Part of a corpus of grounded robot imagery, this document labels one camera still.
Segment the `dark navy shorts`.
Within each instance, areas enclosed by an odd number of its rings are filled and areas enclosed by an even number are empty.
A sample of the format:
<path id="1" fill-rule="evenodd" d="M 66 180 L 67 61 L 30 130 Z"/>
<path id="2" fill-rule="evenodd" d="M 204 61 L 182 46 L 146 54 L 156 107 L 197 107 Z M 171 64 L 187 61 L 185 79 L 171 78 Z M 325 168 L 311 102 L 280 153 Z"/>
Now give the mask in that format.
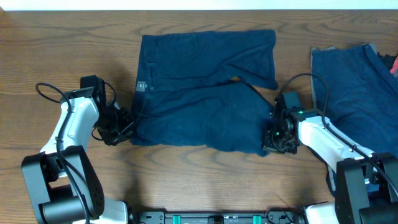
<path id="1" fill-rule="evenodd" d="M 207 146 L 265 156 L 273 107 L 257 87 L 276 90 L 273 30 L 144 35 L 131 142 Z"/>

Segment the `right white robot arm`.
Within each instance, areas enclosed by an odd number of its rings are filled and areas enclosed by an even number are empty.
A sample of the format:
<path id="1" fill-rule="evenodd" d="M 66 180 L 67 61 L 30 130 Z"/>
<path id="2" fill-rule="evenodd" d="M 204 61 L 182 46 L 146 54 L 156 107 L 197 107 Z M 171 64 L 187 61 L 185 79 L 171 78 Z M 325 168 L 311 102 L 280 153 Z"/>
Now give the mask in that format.
<path id="1" fill-rule="evenodd" d="M 296 223 L 397 223 L 397 158 L 361 146 L 318 109 L 306 110 L 295 92 L 275 98 L 263 150 L 296 154 L 311 149 L 329 166 L 334 202 L 305 207 Z"/>

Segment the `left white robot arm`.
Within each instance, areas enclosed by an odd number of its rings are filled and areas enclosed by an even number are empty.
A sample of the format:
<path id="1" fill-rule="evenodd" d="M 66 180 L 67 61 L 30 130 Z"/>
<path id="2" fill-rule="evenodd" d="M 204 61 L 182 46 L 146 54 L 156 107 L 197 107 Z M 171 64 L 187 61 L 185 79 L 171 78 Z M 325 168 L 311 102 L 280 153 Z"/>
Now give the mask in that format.
<path id="1" fill-rule="evenodd" d="M 48 143 L 27 156 L 22 175 L 38 223 L 135 223 L 126 202 L 105 197 L 87 156 L 93 132 L 107 146 L 131 139 L 129 110 L 106 99 L 109 83 L 92 75 L 61 94 L 60 119 Z"/>

